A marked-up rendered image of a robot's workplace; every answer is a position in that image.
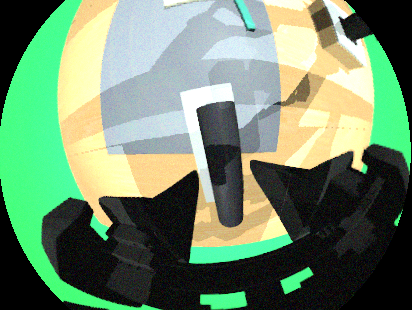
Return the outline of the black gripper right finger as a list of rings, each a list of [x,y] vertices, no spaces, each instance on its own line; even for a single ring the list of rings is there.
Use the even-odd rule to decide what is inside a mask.
[[[275,209],[291,241],[308,235],[308,224],[322,204],[330,179],[354,163],[354,151],[335,156],[318,166],[300,168],[251,160],[250,171]]]

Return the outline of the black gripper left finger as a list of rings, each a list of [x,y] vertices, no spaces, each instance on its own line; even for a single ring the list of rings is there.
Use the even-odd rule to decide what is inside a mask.
[[[189,263],[197,199],[198,174],[194,170],[153,198],[106,195],[98,198],[98,206],[112,223],[152,229],[159,241],[177,256],[178,263]]]

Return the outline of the teal flat trowel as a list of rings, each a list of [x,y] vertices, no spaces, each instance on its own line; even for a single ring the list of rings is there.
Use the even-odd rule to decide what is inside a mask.
[[[243,22],[245,22],[245,26],[247,27],[247,30],[255,30],[255,25],[253,22],[253,18],[250,17],[249,9],[246,9],[246,5],[243,5],[245,1],[243,0],[235,0],[234,1],[235,5],[237,6],[237,9],[239,10],[239,13],[241,13],[241,17],[243,18]]]

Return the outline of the white square tile with dark blue centre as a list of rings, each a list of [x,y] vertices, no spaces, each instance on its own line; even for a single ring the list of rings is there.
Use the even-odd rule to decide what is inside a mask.
[[[189,3],[189,1],[207,1],[207,0],[163,0],[163,5],[166,7],[173,7],[171,5],[179,5],[179,3]]]

